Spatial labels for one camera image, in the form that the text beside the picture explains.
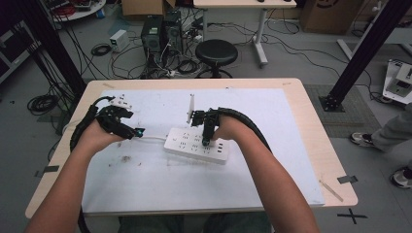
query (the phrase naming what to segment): black metal post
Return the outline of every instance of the black metal post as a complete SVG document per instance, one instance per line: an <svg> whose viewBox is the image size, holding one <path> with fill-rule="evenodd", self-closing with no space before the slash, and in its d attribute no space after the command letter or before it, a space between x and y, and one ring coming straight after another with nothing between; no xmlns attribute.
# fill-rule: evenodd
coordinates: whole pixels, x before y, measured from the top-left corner
<svg viewBox="0 0 412 233"><path fill-rule="evenodd" d="M358 50L343 71L336 85L327 97L320 97L325 111L332 112L340 107L345 96L355 84L364 68L369 64L378 49L382 47L411 6L412 0L388 1L381 15L376 19L364 40L361 42Z"/></svg>
<svg viewBox="0 0 412 233"><path fill-rule="evenodd" d="M46 9L39 1L41 0L16 0L14 2L33 36L40 41L74 92L75 102L78 102L85 92L86 83L61 43L57 32L52 28L45 12Z"/></svg>

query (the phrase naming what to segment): white board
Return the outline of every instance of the white board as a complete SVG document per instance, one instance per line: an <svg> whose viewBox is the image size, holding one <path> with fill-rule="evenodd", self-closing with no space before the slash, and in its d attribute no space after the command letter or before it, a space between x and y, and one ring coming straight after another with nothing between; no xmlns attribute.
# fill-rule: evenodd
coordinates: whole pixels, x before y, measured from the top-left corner
<svg viewBox="0 0 412 233"><path fill-rule="evenodd" d="M124 94L133 117L123 122L146 128L145 136L166 137L186 124L190 95L196 110L230 108L260 129L311 206L325 203L282 89L108 90ZM164 141L133 139L96 154L87 171L83 199L89 215L154 212L256 210L262 208L247 164L232 141L225 165L173 155Z"/></svg>

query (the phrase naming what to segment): sneaker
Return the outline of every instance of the sneaker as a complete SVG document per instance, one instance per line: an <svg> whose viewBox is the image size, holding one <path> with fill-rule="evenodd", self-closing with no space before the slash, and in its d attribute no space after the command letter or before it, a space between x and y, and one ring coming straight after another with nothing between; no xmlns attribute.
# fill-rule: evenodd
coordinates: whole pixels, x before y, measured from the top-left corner
<svg viewBox="0 0 412 233"><path fill-rule="evenodd" d="M349 136L349 140L351 140L352 143L361 146L361 147L367 147L367 148L374 148L375 145L372 143L372 135L371 134L365 134L365 133L353 133L351 136Z"/></svg>
<svg viewBox="0 0 412 233"><path fill-rule="evenodd" d="M407 167L403 167L397 171L395 171L391 175L391 182L393 185L399 187L399 188L411 188L412 187L412 179L407 179L403 175L405 170L407 170Z"/></svg>

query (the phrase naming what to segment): white power strip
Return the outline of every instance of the white power strip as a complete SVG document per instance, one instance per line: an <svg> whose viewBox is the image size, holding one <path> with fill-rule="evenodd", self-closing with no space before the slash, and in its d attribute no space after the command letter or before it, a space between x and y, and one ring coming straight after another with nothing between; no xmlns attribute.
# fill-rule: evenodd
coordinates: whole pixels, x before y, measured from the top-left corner
<svg viewBox="0 0 412 233"><path fill-rule="evenodd" d="M172 128L164 148L173 154L225 164L229 155L229 141L218 139L204 147L202 138L202 133L198 130Z"/></svg>

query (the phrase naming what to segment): black round stool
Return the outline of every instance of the black round stool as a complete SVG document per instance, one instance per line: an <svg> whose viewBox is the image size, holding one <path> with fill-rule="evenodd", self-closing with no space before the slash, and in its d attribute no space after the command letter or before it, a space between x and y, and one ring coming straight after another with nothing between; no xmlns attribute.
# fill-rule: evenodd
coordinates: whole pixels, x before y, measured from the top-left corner
<svg viewBox="0 0 412 233"><path fill-rule="evenodd" d="M206 72L212 71L212 79L221 78L219 72L227 74L233 78L228 72L221 70L222 66L228 65L236 60L237 49L234 45L223 40L208 40L200 43L196 47L196 57L206 65L210 66L210 69L200 72L196 79L200 79L200 76Z"/></svg>

